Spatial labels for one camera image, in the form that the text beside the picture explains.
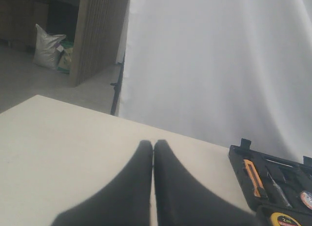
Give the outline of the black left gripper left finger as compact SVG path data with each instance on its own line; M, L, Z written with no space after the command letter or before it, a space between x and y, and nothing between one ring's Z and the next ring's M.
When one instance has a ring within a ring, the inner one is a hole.
M153 147L140 141L126 166L99 192L60 213L54 226L148 226Z

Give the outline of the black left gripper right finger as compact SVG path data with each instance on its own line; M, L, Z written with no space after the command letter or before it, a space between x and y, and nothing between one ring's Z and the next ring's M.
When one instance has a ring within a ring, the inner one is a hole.
M221 199L182 165L166 140L154 147L154 185L160 226L258 226L255 216Z

